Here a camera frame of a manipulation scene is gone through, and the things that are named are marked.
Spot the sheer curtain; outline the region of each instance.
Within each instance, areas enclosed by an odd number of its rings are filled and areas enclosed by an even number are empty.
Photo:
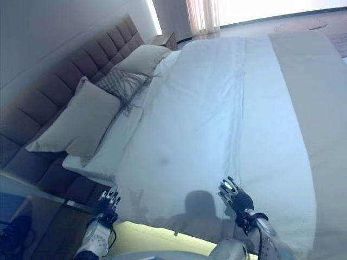
[[[219,0],[185,0],[193,36],[220,30]]]

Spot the bed frame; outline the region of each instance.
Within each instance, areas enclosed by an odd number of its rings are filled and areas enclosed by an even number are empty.
[[[79,79],[92,82],[106,75],[141,44],[129,15],[102,32],[69,58],[19,93],[0,117],[2,174],[36,186],[44,192],[92,206],[104,185],[62,167],[61,153],[33,153],[25,146],[38,138],[61,114],[74,95]]]

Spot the bedside table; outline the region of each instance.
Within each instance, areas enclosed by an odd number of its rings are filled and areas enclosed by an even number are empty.
[[[157,35],[150,42],[151,45],[164,46],[169,48],[170,50],[178,50],[175,33],[173,32],[169,36],[167,35]]]

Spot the rug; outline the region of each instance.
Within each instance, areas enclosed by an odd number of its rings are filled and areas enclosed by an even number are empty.
[[[315,30],[321,27],[325,27],[326,25],[326,22],[316,18],[305,20],[297,19],[296,21],[287,22],[276,26],[274,28],[274,31],[276,33],[292,33],[295,31]]]

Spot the gray pillow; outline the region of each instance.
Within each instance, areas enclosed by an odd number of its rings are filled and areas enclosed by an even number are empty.
[[[34,142],[29,152],[62,152],[91,157],[120,108],[117,97],[81,78],[68,107]]]
[[[126,72],[152,75],[158,63],[166,58],[171,50],[156,45],[140,45],[127,58],[121,61],[117,68]]]
[[[95,85],[104,91],[118,97],[123,105],[128,104],[131,97],[145,83],[147,77],[113,67],[111,71]]]

